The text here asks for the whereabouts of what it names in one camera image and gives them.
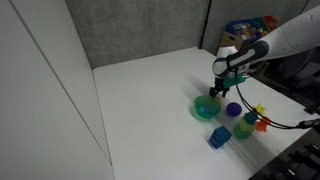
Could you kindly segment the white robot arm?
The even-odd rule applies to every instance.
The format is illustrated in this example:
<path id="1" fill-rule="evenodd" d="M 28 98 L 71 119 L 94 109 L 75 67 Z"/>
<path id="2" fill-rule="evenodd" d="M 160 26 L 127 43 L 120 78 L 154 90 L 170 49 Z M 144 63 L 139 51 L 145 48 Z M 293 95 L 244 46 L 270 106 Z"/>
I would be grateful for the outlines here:
<path id="1" fill-rule="evenodd" d="M 320 6 L 316 6 L 277 27 L 252 44 L 237 50 L 234 46 L 218 50 L 212 64 L 214 86 L 209 95 L 215 97 L 228 89 L 227 77 L 246 73 L 252 62 L 277 59 L 302 53 L 320 45 Z"/>

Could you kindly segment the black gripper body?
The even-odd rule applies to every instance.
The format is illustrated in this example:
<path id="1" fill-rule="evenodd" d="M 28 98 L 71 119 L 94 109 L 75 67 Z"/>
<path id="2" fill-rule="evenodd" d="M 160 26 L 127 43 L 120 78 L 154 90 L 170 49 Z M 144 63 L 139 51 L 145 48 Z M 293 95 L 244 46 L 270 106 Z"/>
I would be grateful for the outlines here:
<path id="1" fill-rule="evenodd" d="M 226 87 L 226 86 L 224 85 L 224 80 L 221 79 L 221 78 L 215 78 L 214 83 L 215 83 L 214 91 L 215 91 L 216 93 L 227 92 L 227 91 L 230 90 L 229 87 Z"/>

